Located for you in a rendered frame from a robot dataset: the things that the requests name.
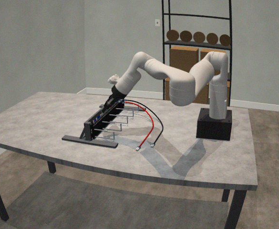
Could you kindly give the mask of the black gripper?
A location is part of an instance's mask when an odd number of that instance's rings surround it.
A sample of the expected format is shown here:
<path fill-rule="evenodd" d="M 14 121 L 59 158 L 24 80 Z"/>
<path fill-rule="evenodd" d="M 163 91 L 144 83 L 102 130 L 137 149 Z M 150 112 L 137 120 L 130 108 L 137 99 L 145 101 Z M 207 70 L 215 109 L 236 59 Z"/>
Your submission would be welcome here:
<path fill-rule="evenodd" d="M 112 105 L 115 104 L 116 101 L 119 99 L 124 99 L 127 95 L 122 94 L 120 91 L 117 90 L 115 85 L 111 89 L 112 95 L 109 96 L 108 100 L 105 102 L 104 107 L 102 108 L 101 112 L 104 114 Z"/>

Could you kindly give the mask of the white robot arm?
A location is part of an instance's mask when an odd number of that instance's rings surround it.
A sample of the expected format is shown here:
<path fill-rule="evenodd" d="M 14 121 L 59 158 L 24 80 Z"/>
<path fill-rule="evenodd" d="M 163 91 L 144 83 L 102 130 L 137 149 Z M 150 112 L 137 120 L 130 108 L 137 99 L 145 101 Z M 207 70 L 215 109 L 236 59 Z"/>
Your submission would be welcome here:
<path fill-rule="evenodd" d="M 226 118 L 228 80 L 228 56 L 226 53 L 215 51 L 207 53 L 188 73 L 167 66 L 144 52 L 138 52 L 125 74 L 121 78 L 114 75 L 109 78 L 108 82 L 115 84 L 118 91 L 127 95 L 141 79 L 137 68 L 143 69 L 157 80 L 169 77 L 169 96 L 171 102 L 176 106 L 191 104 L 210 82 L 209 116 L 213 119 Z M 221 73 L 214 76 L 214 70 L 220 70 Z"/>

